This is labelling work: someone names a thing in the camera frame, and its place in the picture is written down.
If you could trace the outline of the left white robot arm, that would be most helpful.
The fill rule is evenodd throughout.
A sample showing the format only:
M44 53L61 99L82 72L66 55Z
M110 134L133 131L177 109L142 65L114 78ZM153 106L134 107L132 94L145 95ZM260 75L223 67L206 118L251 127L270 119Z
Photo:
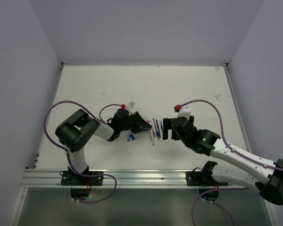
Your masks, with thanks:
M73 181L83 185L89 178L84 147L92 136L113 142L123 131L137 134L151 129L152 126L138 112L118 109L113 118L104 124L79 109L57 127L55 135L66 148L69 168L73 171Z

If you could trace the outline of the blue capped pen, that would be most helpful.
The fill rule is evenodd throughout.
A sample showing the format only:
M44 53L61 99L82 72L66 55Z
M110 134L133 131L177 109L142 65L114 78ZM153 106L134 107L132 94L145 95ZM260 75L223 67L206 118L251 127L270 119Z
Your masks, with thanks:
M153 135L153 129L151 125L151 121L147 120L147 123L150 125L150 138L152 145L155 145L154 135Z

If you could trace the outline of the red ink pen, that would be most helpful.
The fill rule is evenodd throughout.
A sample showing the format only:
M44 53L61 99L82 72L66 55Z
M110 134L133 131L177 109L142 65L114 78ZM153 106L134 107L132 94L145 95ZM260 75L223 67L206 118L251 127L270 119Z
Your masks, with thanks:
M153 136L154 137L157 137L157 135L156 135L156 127L155 127L155 122L154 122L154 118L152 118L152 129L153 129Z

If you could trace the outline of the dark blue pen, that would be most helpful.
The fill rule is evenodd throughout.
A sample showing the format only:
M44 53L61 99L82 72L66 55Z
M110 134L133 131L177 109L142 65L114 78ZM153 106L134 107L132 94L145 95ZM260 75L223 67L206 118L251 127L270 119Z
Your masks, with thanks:
M155 119L155 124L156 124L157 137L158 137L158 140L160 140L161 136L160 136L159 125L158 125L157 119Z

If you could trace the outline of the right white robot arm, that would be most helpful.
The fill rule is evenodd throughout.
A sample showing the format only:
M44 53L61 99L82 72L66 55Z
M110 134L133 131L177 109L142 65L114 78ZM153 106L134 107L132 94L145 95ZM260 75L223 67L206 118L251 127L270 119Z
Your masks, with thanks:
M208 161L201 170L201 181L206 185L229 183L259 192L275 205L283 205L283 159L276 161L244 151L226 143L223 138L207 129L197 129L194 117L164 118L163 139L180 140L197 154L204 154L228 163L221 165Z

